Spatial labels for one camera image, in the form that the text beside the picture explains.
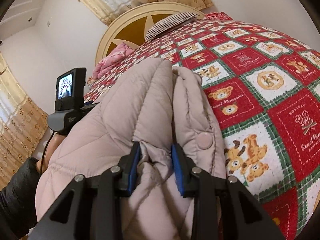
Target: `pink puffer jacket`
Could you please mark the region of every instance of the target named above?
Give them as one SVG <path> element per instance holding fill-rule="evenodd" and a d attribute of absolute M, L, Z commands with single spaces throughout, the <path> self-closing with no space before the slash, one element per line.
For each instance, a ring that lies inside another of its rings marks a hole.
<path fill-rule="evenodd" d="M 200 76 L 167 60 L 147 59 L 125 72 L 54 152 L 36 192 L 38 219 L 74 176 L 102 174 L 139 141 L 138 185 L 121 199 L 124 239 L 190 239 L 194 204 L 176 186 L 172 127 L 197 166 L 226 177 L 222 135 Z"/>

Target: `striped pillow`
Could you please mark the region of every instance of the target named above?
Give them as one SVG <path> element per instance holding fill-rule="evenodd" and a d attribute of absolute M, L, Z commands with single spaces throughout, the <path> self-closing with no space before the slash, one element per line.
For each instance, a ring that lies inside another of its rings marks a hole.
<path fill-rule="evenodd" d="M 154 37 L 158 36 L 159 34 L 164 33 L 167 30 L 198 16 L 199 14 L 190 12 L 182 12 L 170 15 L 162 19 L 161 21 L 158 21 L 155 25 L 151 27 L 150 30 L 148 30 L 145 41 L 149 41 Z"/>

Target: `small screen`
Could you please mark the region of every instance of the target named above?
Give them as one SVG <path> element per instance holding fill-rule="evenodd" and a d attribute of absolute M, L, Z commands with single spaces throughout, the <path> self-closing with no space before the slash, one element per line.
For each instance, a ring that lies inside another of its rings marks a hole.
<path fill-rule="evenodd" d="M 72 74 L 59 80 L 58 99 L 70 97 L 72 93 Z"/>

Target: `bedspread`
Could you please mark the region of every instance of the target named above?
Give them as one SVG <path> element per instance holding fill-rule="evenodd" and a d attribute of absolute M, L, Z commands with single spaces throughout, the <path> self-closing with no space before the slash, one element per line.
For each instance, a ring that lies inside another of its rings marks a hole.
<path fill-rule="evenodd" d="M 286 239 L 294 239 L 319 200 L 320 54 L 260 25 L 198 20 L 143 44 L 85 100 L 97 99 L 148 57 L 201 75 L 222 130 L 227 174 L 255 195 Z"/>

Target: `snap button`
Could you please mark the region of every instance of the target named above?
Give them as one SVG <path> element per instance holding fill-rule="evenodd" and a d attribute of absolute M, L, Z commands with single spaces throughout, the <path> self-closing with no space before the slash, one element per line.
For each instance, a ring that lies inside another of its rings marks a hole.
<path fill-rule="evenodd" d="M 208 133 L 200 133 L 196 138 L 196 142 L 201 150 L 206 150 L 211 147 L 213 139 Z"/>

